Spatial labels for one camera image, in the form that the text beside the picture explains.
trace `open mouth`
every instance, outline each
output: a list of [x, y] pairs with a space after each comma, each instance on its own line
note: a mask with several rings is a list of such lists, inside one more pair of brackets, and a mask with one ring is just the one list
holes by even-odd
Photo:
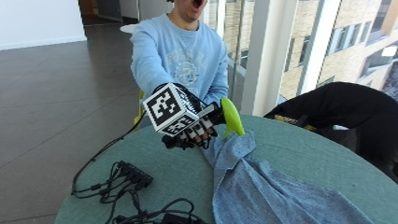
[[201, 4], [202, 4], [202, 0], [194, 0], [193, 1], [194, 8], [199, 8]]

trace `light blue sweatshirt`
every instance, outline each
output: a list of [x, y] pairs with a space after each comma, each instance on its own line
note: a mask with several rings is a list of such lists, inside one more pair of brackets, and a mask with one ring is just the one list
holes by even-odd
[[130, 41], [142, 99], [167, 82], [182, 84], [206, 104], [227, 96], [226, 47], [202, 22], [197, 31], [186, 31], [162, 14], [135, 25]]

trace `green table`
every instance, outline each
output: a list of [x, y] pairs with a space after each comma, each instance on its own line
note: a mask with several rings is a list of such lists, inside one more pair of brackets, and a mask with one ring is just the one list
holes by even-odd
[[[242, 116], [243, 127], [255, 133], [251, 156], [267, 161], [274, 170], [291, 177], [338, 190], [374, 223], [398, 223], [398, 186], [362, 158], [328, 139], [275, 120]], [[194, 214], [214, 223], [211, 212], [213, 170], [198, 148], [166, 149], [161, 134], [147, 127], [131, 133], [88, 166], [77, 183], [78, 189], [104, 182], [110, 165], [128, 161], [154, 178], [138, 192], [142, 208], [159, 210], [177, 198], [195, 205]], [[183, 204], [173, 206], [186, 210]], [[104, 223], [110, 204], [98, 198], [76, 199], [66, 196], [56, 223]], [[116, 215], [131, 216], [129, 196], [116, 207]]]

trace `doorway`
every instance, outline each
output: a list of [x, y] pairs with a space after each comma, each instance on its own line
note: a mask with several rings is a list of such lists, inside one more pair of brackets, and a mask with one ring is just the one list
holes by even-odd
[[84, 26], [122, 22], [120, 1], [78, 0]]

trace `sweatshirt sleeve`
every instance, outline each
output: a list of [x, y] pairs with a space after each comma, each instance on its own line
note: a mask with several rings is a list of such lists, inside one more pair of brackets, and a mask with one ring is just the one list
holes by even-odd
[[157, 31], [150, 24], [134, 27], [130, 42], [133, 43], [133, 63], [130, 66], [135, 82], [150, 95], [162, 83], [173, 82], [173, 78], [161, 66], [161, 56], [157, 49]]
[[210, 85], [210, 89], [207, 94], [203, 98], [203, 103], [211, 104], [215, 102], [219, 105], [219, 100], [222, 97], [227, 97], [227, 57], [226, 57], [226, 47], [223, 42], [221, 41], [222, 45], [222, 53], [219, 56], [218, 61], [218, 69], [213, 79], [213, 83]]

